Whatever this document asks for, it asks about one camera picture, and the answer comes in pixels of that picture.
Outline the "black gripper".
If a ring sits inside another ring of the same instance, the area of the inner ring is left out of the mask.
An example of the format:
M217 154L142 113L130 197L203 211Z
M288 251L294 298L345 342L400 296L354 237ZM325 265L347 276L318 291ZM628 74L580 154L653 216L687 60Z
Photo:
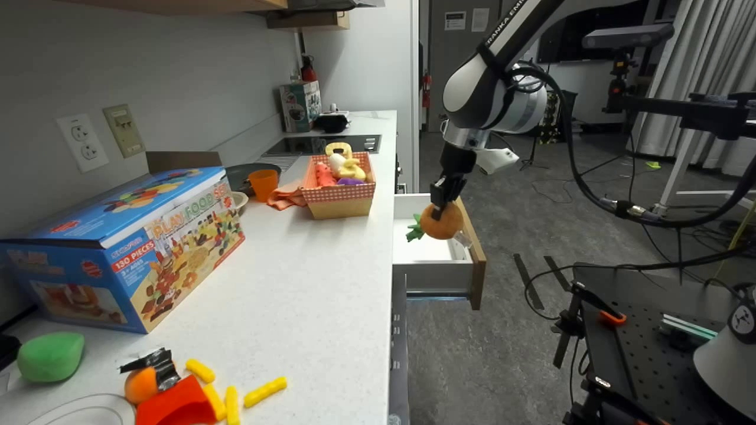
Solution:
M448 206L458 198L476 162L477 154L474 149L458 149L455 144L442 149L442 174L431 185L435 217L439 217Z

